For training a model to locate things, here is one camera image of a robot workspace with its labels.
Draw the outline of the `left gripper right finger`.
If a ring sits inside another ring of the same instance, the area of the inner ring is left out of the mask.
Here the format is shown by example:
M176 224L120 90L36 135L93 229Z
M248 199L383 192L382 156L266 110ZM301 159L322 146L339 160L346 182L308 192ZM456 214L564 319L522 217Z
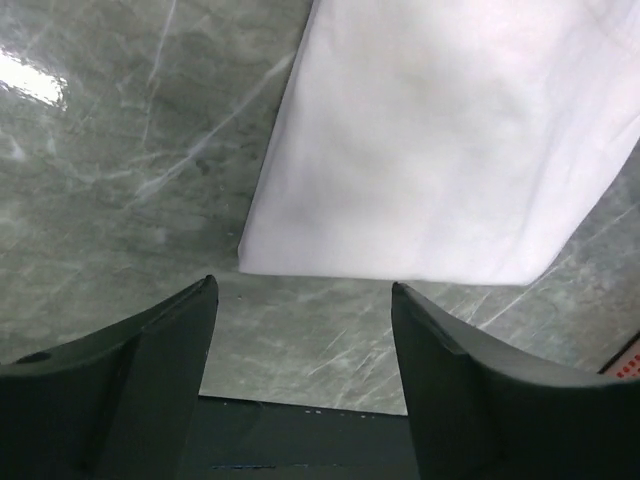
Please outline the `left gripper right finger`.
M639 382L563 366L392 288L392 330L424 479L635 479Z

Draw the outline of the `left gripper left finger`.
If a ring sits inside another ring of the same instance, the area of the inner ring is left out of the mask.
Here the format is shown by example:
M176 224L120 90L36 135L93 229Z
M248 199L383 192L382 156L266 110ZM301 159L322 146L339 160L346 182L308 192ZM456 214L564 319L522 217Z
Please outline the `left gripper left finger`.
M216 322L206 276L1 367L4 479L175 479Z

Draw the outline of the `white red-print t-shirt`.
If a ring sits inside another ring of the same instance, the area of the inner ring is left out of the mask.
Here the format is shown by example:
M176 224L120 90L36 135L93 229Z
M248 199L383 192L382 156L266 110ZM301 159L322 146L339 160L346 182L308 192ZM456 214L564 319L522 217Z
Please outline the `white red-print t-shirt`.
M526 285L638 139L635 1L316 1L239 269Z

